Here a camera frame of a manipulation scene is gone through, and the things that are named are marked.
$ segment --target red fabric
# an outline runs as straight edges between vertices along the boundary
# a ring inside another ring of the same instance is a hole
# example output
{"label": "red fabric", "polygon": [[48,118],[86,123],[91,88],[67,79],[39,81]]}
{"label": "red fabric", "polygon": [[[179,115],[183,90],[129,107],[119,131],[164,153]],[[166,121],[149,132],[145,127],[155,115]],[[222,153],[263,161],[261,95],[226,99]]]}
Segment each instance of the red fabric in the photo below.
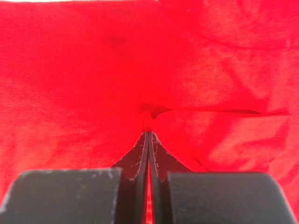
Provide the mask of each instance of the red fabric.
{"label": "red fabric", "polygon": [[298,218],[298,15],[283,0],[0,2],[0,198],[21,171],[107,167],[153,130],[192,170],[271,174]]}

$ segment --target red cloth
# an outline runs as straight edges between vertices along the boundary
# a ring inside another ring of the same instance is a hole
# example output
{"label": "red cloth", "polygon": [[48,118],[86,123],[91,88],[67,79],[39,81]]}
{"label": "red cloth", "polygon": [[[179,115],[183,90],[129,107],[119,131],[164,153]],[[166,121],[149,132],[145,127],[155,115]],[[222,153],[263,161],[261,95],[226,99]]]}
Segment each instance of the red cloth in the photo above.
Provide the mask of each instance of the red cloth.
{"label": "red cloth", "polygon": [[283,0],[0,2],[0,198],[21,171],[107,167],[153,130],[192,170],[269,173],[298,218],[298,15]]}

